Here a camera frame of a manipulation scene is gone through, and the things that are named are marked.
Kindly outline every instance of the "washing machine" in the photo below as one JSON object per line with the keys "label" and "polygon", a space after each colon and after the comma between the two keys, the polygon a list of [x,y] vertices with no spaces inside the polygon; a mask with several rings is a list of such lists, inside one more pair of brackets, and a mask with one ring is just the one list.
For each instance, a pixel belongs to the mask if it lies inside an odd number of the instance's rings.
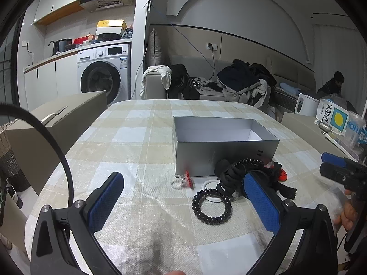
{"label": "washing machine", "polygon": [[107,104],[131,98],[130,44],[116,44],[78,52],[80,93],[105,90]]}

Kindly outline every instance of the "power socket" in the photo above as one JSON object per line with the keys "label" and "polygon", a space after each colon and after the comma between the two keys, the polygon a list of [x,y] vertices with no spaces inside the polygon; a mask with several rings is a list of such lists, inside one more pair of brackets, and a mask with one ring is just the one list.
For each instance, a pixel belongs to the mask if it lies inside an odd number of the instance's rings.
{"label": "power socket", "polygon": [[218,50],[218,44],[212,43],[211,47],[209,46],[209,44],[210,44],[210,42],[205,43],[205,49],[212,49],[213,48],[213,50]]}

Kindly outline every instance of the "clear plastic cup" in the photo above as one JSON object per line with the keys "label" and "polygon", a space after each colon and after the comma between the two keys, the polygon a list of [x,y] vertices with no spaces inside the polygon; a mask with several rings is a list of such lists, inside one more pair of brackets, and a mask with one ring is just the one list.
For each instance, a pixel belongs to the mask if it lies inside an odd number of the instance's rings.
{"label": "clear plastic cup", "polygon": [[358,142],[359,132],[366,124],[366,121],[358,114],[349,112],[349,122],[344,134],[343,142],[351,149]]}

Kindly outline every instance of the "air conditioner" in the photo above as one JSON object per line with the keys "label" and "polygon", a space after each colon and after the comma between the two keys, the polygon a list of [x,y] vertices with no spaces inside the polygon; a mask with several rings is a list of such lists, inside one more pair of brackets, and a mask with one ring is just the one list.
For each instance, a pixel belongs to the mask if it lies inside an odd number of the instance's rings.
{"label": "air conditioner", "polygon": [[80,0],[79,5],[89,12],[131,5],[133,0]]}

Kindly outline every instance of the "checkered tablecloth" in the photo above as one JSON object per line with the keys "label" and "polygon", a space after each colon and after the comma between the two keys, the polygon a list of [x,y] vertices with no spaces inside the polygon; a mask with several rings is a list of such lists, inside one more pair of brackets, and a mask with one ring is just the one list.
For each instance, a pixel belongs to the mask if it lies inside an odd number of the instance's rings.
{"label": "checkered tablecloth", "polygon": [[[111,172],[124,175],[125,187],[97,240],[123,274],[245,274],[269,243],[250,201],[232,203],[233,215],[222,225],[200,222],[191,209],[192,196],[206,179],[195,178],[195,191],[174,190],[173,116],[250,118],[280,139],[274,160],[297,188],[295,203],[327,206],[332,218],[341,211],[341,186],[322,178],[320,154],[271,117],[249,105],[189,100],[124,101],[109,107],[67,153],[74,179],[74,199],[86,199]],[[34,228],[43,205],[67,205],[67,182],[59,165],[42,190],[26,224],[29,257]],[[219,216],[224,206],[204,202],[202,210]],[[298,231],[280,270],[297,248]],[[90,273],[76,243],[72,249],[81,269]]]}

